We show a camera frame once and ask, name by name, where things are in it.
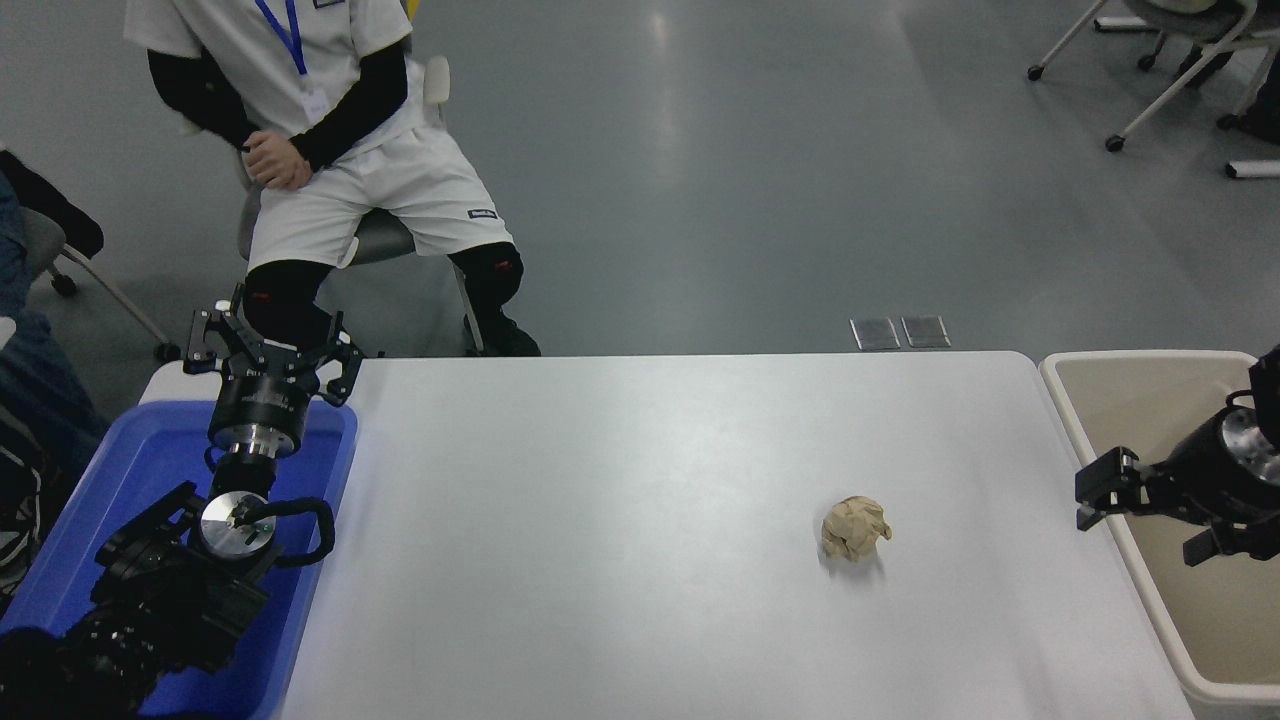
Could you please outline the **person's right hand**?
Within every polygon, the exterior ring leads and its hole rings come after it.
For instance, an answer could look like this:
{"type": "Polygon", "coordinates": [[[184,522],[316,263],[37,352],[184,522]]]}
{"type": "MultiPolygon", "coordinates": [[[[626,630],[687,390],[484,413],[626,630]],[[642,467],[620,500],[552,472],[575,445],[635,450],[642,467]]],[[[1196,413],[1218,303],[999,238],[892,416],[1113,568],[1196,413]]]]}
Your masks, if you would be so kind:
{"type": "Polygon", "coordinates": [[[242,146],[248,168],[291,165],[298,156],[294,145],[275,131],[255,131],[242,146]]]}

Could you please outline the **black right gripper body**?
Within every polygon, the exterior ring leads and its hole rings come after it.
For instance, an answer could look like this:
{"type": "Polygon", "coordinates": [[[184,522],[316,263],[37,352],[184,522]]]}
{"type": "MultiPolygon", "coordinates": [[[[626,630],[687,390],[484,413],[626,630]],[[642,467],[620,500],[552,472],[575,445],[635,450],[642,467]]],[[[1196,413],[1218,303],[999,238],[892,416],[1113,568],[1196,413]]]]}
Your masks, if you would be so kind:
{"type": "Polygon", "coordinates": [[[1254,525],[1277,516],[1277,446],[1254,413],[1216,413],[1155,465],[1153,511],[1204,525],[1254,525]]]}

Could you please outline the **person's left hand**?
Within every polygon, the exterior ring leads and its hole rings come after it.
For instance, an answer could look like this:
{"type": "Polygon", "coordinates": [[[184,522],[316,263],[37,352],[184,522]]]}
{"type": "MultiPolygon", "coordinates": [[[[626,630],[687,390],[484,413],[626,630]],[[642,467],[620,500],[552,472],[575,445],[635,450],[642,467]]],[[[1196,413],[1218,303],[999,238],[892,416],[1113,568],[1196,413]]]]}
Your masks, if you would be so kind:
{"type": "Polygon", "coordinates": [[[296,191],[314,177],[314,170],[297,151],[252,151],[247,167],[251,177],[265,190],[296,191]]]}

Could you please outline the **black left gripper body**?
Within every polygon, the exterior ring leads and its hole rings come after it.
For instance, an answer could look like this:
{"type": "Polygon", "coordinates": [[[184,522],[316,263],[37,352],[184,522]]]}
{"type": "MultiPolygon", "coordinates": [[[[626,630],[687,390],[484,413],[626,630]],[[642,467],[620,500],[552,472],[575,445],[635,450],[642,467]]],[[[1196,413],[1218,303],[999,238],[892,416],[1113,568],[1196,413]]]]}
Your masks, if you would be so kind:
{"type": "Polygon", "coordinates": [[[269,345],[264,351],[228,354],[219,372],[221,388],[209,438],[237,439],[250,427],[265,427],[288,439],[303,436],[319,387],[316,365],[306,356],[269,345]]]}

